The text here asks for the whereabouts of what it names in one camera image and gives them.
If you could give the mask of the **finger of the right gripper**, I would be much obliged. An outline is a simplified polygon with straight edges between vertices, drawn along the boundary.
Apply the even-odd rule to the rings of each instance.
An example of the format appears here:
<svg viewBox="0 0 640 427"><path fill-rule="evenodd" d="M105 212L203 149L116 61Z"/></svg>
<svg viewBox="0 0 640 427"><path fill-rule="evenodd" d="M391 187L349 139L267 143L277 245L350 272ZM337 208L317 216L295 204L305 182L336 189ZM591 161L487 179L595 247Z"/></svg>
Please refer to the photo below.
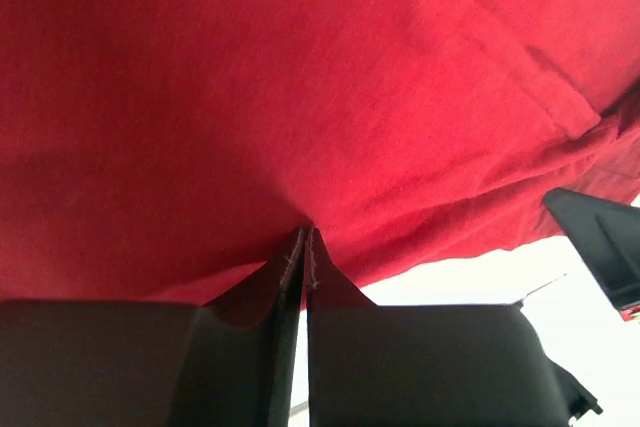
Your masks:
<svg viewBox="0 0 640 427"><path fill-rule="evenodd" d="M556 188L543 203L611 305L639 305L639 209Z"/></svg>

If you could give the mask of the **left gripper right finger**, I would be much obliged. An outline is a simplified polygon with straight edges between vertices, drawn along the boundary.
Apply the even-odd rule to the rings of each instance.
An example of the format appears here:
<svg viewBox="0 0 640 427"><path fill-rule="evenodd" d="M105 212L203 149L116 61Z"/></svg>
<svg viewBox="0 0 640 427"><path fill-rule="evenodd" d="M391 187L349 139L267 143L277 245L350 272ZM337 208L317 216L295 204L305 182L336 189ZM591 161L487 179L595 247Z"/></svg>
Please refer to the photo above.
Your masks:
<svg viewBox="0 0 640 427"><path fill-rule="evenodd" d="M305 247L314 426L567 426L601 408L514 304L379 306Z"/></svg>

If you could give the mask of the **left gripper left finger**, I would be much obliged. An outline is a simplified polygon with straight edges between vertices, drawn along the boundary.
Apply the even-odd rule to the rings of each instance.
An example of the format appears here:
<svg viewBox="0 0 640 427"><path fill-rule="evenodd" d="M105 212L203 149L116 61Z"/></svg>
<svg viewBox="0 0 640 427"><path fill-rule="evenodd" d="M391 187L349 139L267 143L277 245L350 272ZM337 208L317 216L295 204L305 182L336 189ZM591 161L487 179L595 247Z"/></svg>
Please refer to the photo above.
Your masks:
<svg viewBox="0 0 640 427"><path fill-rule="evenodd" d="M284 426L305 233L202 305L1 306L5 426Z"/></svg>

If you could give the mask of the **dark red t shirt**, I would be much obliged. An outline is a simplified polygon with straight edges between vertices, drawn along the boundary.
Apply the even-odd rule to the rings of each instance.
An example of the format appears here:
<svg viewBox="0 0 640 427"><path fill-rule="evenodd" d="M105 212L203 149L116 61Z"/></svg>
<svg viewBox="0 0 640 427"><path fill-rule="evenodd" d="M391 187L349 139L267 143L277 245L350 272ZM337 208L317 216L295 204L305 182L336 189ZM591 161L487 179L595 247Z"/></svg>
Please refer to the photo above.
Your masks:
<svg viewBox="0 0 640 427"><path fill-rule="evenodd" d="M1 295L360 285L639 192L639 0L1 0Z"/></svg>

